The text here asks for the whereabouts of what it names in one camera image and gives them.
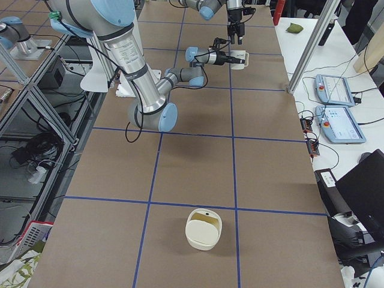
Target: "white lid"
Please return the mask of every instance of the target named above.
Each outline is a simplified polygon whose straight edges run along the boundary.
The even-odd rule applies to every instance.
[[[219,231],[205,221],[191,220],[185,227],[185,235],[192,241],[203,245],[215,245],[218,241]]]

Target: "red tube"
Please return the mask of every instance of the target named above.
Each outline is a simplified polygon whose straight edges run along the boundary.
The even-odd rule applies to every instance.
[[[283,13],[284,5],[286,4],[286,0],[278,0],[276,4],[276,10],[274,14],[274,25],[276,26],[278,24],[278,21],[280,20],[281,14]]]

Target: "black monitor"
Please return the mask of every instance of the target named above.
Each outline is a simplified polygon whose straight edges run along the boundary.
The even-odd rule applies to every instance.
[[[384,240],[384,153],[375,150],[336,187],[373,239]]]

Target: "computer mouse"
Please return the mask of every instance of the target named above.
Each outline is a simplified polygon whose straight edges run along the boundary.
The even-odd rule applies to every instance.
[[[364,159],[366,159],[369,155],[371,155],[370,152],[365,152],[365,153],[361,154],[360,159],[359,159],[359,163],[364,161]]]

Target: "blue and white device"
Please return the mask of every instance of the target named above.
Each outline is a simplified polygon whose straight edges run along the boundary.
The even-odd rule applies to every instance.
[[[324,104],[354,106],[353,95],[347,79],[330,75],[318,74],[315,79],[317,96]]]
[[[348,106],[319,105],[316,107],[317,121],[331,143],[365,143],[367,140]]]

